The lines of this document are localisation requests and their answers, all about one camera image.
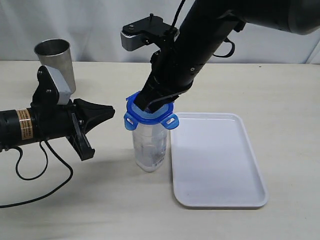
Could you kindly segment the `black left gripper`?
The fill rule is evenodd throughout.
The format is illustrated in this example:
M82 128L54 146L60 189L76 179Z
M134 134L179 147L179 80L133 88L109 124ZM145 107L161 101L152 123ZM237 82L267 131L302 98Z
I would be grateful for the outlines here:
M40 107L37 112L38 133L42 140L67 138L80 159L85 161L95 154L86 134L114 115L115 109L111 105L76 98L66 105Z

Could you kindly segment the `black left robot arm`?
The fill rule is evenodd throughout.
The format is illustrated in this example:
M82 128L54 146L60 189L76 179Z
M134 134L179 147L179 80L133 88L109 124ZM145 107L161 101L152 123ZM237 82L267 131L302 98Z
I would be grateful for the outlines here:
M30 108L4 110L0 113L0 148L23 146L41 141L66 138L81 161L93 158L86 134L112 119L111 105L91 103L80 98L66 105L36 105Z

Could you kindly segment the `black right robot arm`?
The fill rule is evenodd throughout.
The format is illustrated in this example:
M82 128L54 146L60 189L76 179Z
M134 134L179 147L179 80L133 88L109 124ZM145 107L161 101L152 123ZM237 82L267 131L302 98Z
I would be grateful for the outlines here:
M263 4L259 8L252 9L254 15L270 16L282 0L252 0L253 4ZM181 0L99 0L85 1L85 3L94 3L92 16L92 26L90 27L90 35L88 43L83 50L83 60L110 62L116 60L118 62L145 62L149 60L150 54L156 50L156 46L146 46L136 50L133 53L125 53L121 47L119 37L120 30L123 25L135 22L146 17L149 13L153 13L163 18L164 22L170 23L176 12ZM192 38L212 37L213 26L204 26L199 33L192 36L184 36L183 42L191 42ZM217 63L305 63L311 54L316 42L320 41L320 28L308 35L298 35L286 31L280 31L273 28L253 25L251 21L247 23L242 31L236 33L234 30L228 36L235 42L235 54L229 60L214 60ZM108 77L107 87L110 87L115 80L119 80L117 85L126 86L127 90L115 90L119 96L118 99L140 90L146 81L146 73L129 73L129 69L122 67L116 73L123 72L123 78L115 77L115 73ZM217 97L209 97L209 93L215 93L213 83L208 83L207 90L199 87L200 83L194 83L193 88L188 93L183 94L176 101L177 111L203 111L217 109L217 102L213 103ZM107 90L107 97L111 97L111 90Z

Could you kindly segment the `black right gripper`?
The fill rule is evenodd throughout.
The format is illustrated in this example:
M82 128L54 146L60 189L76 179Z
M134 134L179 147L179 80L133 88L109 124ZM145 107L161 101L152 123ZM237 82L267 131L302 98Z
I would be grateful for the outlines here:
M140 110L155 113L174 102L193 84L193 72L173 48L156 51L150 59L151 72L134 104Z

